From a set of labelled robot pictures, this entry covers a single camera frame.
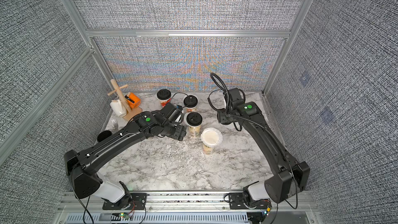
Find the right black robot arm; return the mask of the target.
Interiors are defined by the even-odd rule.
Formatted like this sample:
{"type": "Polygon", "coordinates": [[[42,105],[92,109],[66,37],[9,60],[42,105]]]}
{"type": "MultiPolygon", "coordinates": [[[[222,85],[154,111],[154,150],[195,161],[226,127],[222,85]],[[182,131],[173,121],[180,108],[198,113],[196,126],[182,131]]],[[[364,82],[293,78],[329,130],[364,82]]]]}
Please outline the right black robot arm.
{"type": "Polygon", "coordinates": [[[243,188],[244,202],[253,207],[257,202],[271,199],[281,203],[305,190],[310,174],[308,164],[299,162],[274,135],[262,111],[254,102],[237,106],[225,112],[218,112],[220,124],[239,123],[255,140],[264,154],[272,177],[252,183],[243,188]]]}

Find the white mug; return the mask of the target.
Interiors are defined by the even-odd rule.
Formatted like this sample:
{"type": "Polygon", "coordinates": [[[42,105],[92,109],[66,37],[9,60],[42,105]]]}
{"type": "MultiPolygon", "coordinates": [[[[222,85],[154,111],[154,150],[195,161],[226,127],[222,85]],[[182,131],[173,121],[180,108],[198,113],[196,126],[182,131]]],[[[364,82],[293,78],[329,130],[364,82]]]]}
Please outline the white mug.
{"type": "Polygon", "coordinates": [[[110,106],[117,117],[124,117],[127,114],[127,110],[121,100],[112,100],[110,106]]]}

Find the orange mug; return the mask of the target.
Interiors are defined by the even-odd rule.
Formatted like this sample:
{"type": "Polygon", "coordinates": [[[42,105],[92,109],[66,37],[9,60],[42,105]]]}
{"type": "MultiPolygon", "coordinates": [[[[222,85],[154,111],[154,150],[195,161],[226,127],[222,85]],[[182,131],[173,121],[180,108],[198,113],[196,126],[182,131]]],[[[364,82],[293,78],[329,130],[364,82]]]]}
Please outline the orange mug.
{"type": "Polygon", "coordinates": [[[127,103],[131,109],[136,109],[141,104],[141,99],[131,92],[125,96],[125,99],[127,100],[127,103]]]}

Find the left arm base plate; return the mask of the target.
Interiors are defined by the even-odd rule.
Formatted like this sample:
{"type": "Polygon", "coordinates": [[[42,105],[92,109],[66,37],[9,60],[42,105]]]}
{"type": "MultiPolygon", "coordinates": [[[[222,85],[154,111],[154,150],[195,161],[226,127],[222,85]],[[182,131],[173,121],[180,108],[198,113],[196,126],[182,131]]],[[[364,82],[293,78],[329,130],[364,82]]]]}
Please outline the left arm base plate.
{"type": "Polygon", "coordinates": [[[127,197],[123,197],[116,203],[105,201],[103,210],[144,210],[147,202],[146,193],[132,193],[127,197]]]}

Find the red paper milk tea cup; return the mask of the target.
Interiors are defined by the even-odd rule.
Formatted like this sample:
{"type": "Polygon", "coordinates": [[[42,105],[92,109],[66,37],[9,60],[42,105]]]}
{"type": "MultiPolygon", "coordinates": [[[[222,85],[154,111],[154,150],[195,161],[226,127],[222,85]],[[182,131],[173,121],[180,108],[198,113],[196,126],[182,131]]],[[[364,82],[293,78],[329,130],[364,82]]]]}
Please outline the red paper milk tea cup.
{"type": "Polygon", "coordinates": [[[170,98],[169,98],[169,99],[167,99],[167,100],[161,100],[161,101],[160,101],[160,103],[161,103],[161,106],[162,106],[162,107],[164,107],[164,106],[165,106],[167,103],[169,103],[169,102],[170,102],[170,100],[171,100],[170,98]]]}

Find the cream paper cup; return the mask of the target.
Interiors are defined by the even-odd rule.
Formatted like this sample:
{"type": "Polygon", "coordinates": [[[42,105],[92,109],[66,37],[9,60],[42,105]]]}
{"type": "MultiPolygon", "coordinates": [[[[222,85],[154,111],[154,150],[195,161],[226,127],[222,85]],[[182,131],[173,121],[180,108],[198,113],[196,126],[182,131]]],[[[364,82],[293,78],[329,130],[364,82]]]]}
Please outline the cream paper cup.
{"type": "Polygon", "coordinates": [[[215,145],[209,145],[209,144],[203,143],[203,153],[205,155],[211,155],[213,153],[214,149],[215,149],[215,145]]]}
{"type": "Polygon", "coordinates": [[[188,126],[188,130],[189,130],[189,136],[191,138],[198,138],[201,135],[201,126],[188,126]]]}

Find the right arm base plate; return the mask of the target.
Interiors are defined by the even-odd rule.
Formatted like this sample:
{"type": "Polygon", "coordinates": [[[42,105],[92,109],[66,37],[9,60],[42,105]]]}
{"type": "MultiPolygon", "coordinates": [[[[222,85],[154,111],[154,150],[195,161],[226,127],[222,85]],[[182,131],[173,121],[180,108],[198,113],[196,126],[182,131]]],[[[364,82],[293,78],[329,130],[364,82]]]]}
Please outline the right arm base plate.
{"type": "Polygon", "coordinates": [[[244,192],[227,193],[224,200],[229,204],[232,210],[262,209],[269,211],[272,208],[272,203],[269,199],[252,200],[244,192]]]}

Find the white leak-proof paper disc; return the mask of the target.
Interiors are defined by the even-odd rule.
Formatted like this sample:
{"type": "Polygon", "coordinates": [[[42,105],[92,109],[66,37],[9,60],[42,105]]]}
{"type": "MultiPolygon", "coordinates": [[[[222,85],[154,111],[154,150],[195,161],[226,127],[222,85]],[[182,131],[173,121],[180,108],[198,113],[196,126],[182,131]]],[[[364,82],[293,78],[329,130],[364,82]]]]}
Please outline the white leak-proof paper disc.
{"type": "Polygon", "coordinates": [[[204,145],[213,148],[223,142],[223,136],[221,132],[215,128],[206,128],[201,134],[201,140],[204,145]]]}

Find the red white paper cup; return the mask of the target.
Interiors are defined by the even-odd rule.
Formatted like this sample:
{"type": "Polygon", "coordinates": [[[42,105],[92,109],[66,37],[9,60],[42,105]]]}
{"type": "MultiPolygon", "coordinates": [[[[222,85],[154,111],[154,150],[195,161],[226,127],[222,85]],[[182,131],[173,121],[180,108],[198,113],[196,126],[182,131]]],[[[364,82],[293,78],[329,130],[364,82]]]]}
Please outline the red white paper cup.
{"type": "Polygon", "coordinates": [[[186,113],[197,112],[196,107],[186,107],[186,113]]]}

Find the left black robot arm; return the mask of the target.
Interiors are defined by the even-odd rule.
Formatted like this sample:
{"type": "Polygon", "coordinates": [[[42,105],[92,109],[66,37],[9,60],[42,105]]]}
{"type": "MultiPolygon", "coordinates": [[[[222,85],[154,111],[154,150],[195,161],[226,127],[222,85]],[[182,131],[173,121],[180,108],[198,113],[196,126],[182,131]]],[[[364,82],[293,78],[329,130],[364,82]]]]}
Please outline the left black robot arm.
{"type": "Polygon", "coordinates": [[[148,112],[135,116],[117,133],[80,152],[68,151],[64,155],[67,177],[75,197],[85,199],[96,196],[126,208],[132,202],[130,191],[123,182],[114,182],[99,174],[99,170],[114,157],[131,146],[152,137],[168,137],[182,141],[187,127],[175,121],[161,119],[148,112]]]}

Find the wooden mug tree stand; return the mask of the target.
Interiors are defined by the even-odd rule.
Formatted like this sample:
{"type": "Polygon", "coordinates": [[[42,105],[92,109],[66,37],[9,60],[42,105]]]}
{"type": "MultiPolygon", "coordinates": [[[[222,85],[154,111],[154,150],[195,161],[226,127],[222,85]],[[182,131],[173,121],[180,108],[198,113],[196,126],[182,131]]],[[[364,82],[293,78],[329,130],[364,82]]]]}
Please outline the wooden mug tree stand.
{"type": "Polygon", "coordinates": [[[111,96],[114,93],[117,94],[118,100],[121,100],[122,104],[124,105],[124,107],[127,110],[127,114],[124,117],[122,117],[124,120],[129,121],[131,118],[140,114],[143,111],[140,107],[138,107],[136,109],[131,109],[129,107],[127,100],[125,99],[125,95],[122,93],[122,89],[127,88],[129,86],[128,84],[119,86],[115,79],[111,79],[110,82],[114,89],[113,89],[113,91],[108,93],[108,96],[111,96]]]}

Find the black mug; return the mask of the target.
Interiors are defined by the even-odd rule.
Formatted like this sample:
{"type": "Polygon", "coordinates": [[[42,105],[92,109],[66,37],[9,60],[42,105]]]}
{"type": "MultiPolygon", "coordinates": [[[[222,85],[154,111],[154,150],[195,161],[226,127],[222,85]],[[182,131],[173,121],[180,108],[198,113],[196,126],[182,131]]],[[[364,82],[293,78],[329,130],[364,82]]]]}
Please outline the black mug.
{"type": "Polygon", "coordinates": [[[107,138],[109,138],[110,136],[112,136],[112,134],[113,134],[113,133],[112,133],[110,130],[102,131],[100,134],[98,134],[96,140],[97,140],[98,143],[99,143],[99,142],[102,142],[102,141],[104,141],[105,139],[107,139],[107,138]]]}

